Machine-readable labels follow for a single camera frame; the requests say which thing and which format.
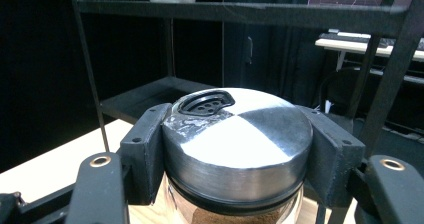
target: table surface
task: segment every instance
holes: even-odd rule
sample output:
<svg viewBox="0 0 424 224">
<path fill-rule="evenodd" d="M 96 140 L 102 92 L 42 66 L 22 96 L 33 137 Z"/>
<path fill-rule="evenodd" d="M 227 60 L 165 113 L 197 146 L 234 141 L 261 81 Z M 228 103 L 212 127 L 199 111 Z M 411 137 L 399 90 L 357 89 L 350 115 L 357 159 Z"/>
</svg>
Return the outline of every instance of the table surface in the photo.
<svg viewBox="0 0 424 224">
<path fill-rule="evenodd" d="M 365 53 L 367 48 L 366 43 L 359 42 L 348 42 L 348 41 L 338 41 L 338 40 L 329 40 L 329 39 L 318 39 L 315 42 L 316 46 L 324 47 L 328 50 L 334 51 L 345 51 L 351 53 Z M 392 53 L 393 46 L 388 46 L 387 48 L 377 48 L 377 56 L 389 57 Z M 413 59 L 414 61 L 424 62 L 424 51 L 415 51 Z"/>
<path fill-rule="evenodd" d="M 106 125 L 110 150 L 119 148 L 122 138 L 132 125 L 116 120 Z M 65 143 L 43 155 L 0 174 L 0 193 L 19 191 L 26 202 L 35 201 L 75 182 L 80 163 L 92 154 L 104 152 L 100 129 Z M 315 223 L 317 204 L 304 198 L 297 223 Z M 130 221 L 136 223 L 166 223 L 162 193 L 153 206 L 130 206 Z M 345 223 L 355 223 L 353 208 Z"/>
</svg>

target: glass jar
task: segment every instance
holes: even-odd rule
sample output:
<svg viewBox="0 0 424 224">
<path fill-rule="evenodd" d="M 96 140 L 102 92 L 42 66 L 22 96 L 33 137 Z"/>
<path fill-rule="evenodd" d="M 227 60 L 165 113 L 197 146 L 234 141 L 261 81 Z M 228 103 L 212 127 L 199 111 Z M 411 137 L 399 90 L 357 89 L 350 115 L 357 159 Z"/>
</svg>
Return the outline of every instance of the glass jar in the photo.
<svg viewBox="0 0 424 224">
<path fill-rule="evenodd" d="M 303 198 L 303 186 L 301 186 L 291 198 L 277 208 L 256 215 L 230 216 L 211 212 L 192 204 L 181 196 L 167 177 L 164 178 L 162 188 L 169 224 L 293 224 L 299 216 Z"/>
</svg>

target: keyboard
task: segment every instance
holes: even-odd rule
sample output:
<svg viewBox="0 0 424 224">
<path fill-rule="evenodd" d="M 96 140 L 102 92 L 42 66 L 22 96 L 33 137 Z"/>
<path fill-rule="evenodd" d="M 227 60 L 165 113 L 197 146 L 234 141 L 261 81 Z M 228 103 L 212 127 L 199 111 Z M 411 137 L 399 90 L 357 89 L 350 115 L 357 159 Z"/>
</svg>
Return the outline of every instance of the keyboard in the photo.
<svg viewBox="0 0 424 224">
<path fill-rule="evenodd" d="M 358 34 L 357 36 L 349 35 L 338 35 L 336 33 L 322 33 L 319 35 L 320 39 L 328 39 L 335 41 L 348 41 L 348 42 L 358 42 L 358 43 L 368 43 L 370 40 L 369 36 Z M 396 40 L 391 38 L 381 38 L 380 43 L 378 44 L 379 48 L 386 48 L 388 46 L 393 46 Z M 418 51 L 424 51 L 424 38 L 421 38 L 420 43 L 418 44 Z"/>
</svg>

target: silver lid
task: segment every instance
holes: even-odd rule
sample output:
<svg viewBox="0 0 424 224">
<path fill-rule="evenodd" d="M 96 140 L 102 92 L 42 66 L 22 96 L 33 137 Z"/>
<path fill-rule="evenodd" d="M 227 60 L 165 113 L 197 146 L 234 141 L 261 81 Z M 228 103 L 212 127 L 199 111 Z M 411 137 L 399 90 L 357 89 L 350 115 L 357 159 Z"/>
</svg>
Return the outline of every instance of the silver lid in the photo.
<svg viewBox="0 0 424 224">
<path fill-rule="evenodd" d="M 167 174 L 218 203 L 278 202 L 302 184 L 312 141 L 308 119 L 259 91 L 224 88 L 178 100 L 163 123 Z"/>
</svg>

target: screw hole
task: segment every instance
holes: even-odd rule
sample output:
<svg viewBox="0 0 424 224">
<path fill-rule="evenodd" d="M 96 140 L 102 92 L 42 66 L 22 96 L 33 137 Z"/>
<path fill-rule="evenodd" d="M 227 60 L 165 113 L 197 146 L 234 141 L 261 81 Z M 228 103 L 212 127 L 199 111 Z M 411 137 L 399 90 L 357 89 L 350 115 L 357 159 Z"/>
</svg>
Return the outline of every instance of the screw hole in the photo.
<svg viewBox="0 0 424 224">
<path fill-rule="evenodd" d="M 100 156 L 100 157 L 96 157 L 94 158 L 91 162 L 90 162 L 90 166 L 92 167 L 101 167 L 101 166 L 105 166 L 107 165 L 112 159 L 108 156 Z"/>
<path fill-rule="evenodd" d="M 380 160 L 380 163 L 389 169 L 395 170 L 395 171 L 403 171 L 405 170 L 405 166 L 402 165 L 402 163 L 390 159 L 382 159 Z"/>
</svg>

